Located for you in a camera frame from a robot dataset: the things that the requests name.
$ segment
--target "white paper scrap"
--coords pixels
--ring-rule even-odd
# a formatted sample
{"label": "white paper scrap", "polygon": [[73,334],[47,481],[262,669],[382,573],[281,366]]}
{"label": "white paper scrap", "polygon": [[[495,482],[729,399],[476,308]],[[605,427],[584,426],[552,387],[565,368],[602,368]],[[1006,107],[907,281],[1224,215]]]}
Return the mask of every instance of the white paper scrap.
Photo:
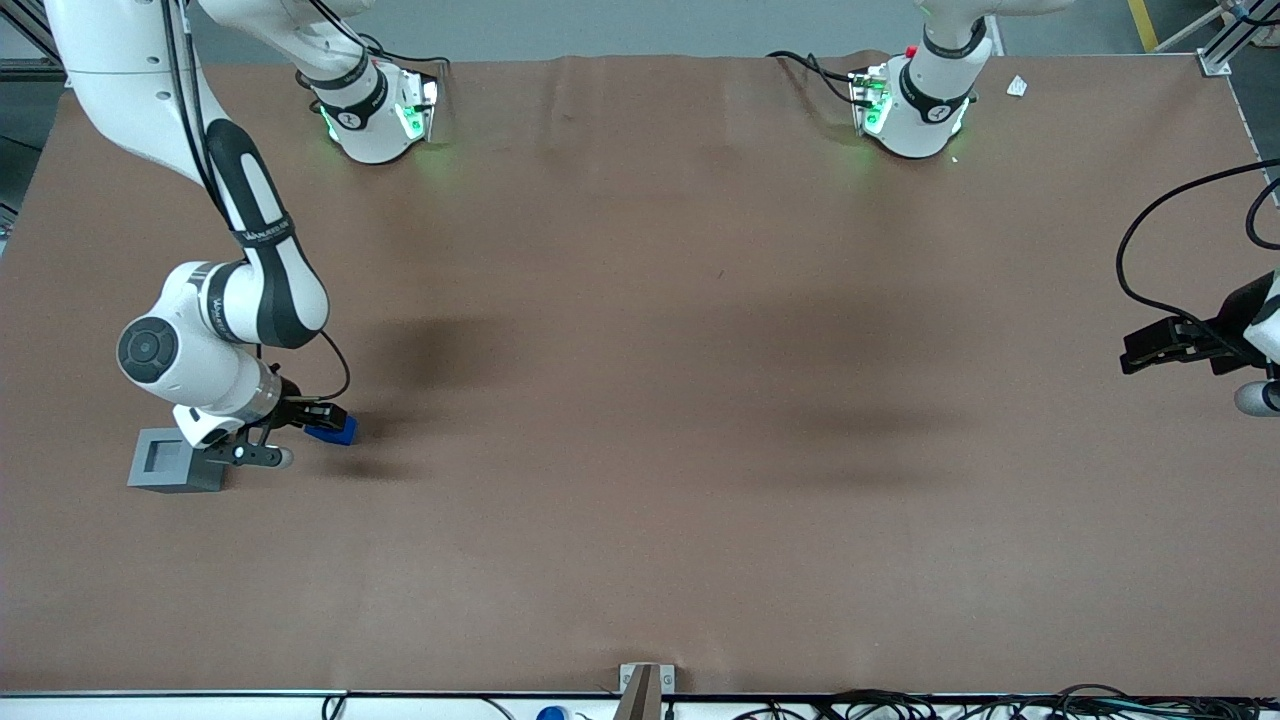
{"label": "white paper scrap", "polygon": [[1027,95],[1027,81],[1023,79],[1023,76],[1014,76],[1014,82],[1009,83],[1009,90],[1005,92],[1012,95],[1014,97]]}

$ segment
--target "gray floor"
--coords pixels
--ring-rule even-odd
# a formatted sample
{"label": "gray floor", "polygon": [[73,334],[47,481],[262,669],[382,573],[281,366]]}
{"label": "gray floor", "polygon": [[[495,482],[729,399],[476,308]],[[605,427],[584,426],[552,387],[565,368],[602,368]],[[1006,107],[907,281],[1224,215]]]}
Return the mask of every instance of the gray floor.
{"label": "gray floor", "polygon": [[[1149,5],[1160,37],[1208,8],[1206,0]],[[207,63],[276,63],[280,56],[241,33],[192,17]],[[896,51],[919,41],[920,17],[906,0],[543,0],[541,3],[445,3],[380,0],[352,26],[404,54],[454,60],[538,60],[561,55],[685,54],[758,56],[791,49],[844,55],[877,47]],[[1004,18],[1011,55],[1140,53],[1125,0],[1076,0],[1062,13]],[[1203,45],[1213,29],[1188,40]],[[0,47],[15,44],[0,28]],[[1249,47],[1231,63],[1233,83],[1263,156],[1280,155],[1280,50]],[[0,83],[0,136],[41,146],[61,88],[51,83]],[[38,152],[0,137],[0,202],[19,208]]]}

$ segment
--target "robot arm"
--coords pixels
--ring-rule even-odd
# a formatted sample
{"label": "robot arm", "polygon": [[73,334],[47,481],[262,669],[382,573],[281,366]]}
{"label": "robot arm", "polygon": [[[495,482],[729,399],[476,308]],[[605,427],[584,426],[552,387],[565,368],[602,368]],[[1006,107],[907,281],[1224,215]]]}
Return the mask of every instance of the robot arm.
{"label": "robot arm", "polygon": [[[243,251],[234,263],[174,269],[116,350],[134,384],[175,404],[188,442],[209,447],[248,425],[300,424],[297,388],[243,345],[301,347],[324,328],[329,300],[253,141],[227,118],[195,53],[174,47],[186,17],[180,0],[169,3],[50,0],[46,9],[99,132],[210,191]],[[339,419],[340,409],[323,410]]]}
{"label": "robot arm", "polygon": [[[346,18],[372,4],[329,0],[325,5]],[[435,82],[371,58],[310,0],[202,0],[201,6],[218,24],[275,47],[302,72],[320,99],[330,135],[351,159],[387,163],[426,136]]]}
{"label": "robot arm", "polygon": [[924,38],[938,47],[959,50],[978,32],[987,15],[1046,15],[1074,0],[913,0],[924,13]]}
{"label": "robot arm", "polygon": [[1039,15],[1074,0],[913,0],[924,41],[852,79],[859,131],[905,158],[928,158],[960,131],[973,83],[991,58],[986,15]]}

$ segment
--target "gray box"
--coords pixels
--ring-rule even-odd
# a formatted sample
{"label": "gray box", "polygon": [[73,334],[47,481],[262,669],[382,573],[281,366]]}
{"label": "gray box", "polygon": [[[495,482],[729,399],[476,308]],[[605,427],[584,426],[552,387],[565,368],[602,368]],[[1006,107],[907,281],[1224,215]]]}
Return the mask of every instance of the gray box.
{"label": "gray box", "polygon": [[178,428],[147,428],[138,433],[129,469],[129,487],[152,492],[218,492],[225,465],[210,462],[205,451],[187,443]]}

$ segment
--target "brown table surface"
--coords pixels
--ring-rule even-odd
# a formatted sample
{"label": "brown table surface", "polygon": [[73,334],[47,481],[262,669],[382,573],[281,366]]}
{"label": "brown table surface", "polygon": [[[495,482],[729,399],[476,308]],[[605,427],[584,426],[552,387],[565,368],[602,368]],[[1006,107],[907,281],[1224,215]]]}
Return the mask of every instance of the brown table surface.
{"label": "brown table surface", "polygon": [[[385,167],[292,68],[209,74],[328,284],[361,441],[125,488],[170,418],[118,333],[236,249],[64,99],[0,263],[4,688],[1280,685],[1257,373],[1116,360],[1161,316],[1116,287],[1125,225],[1253,159],[1189,56],[993,60],[924,161],[772,60],[460,64],[442,143]],[[1152,218],[1134,284],[1211,315],[1267,272],[1261,183]],[[269,359],[339,380],[321,342]]]}

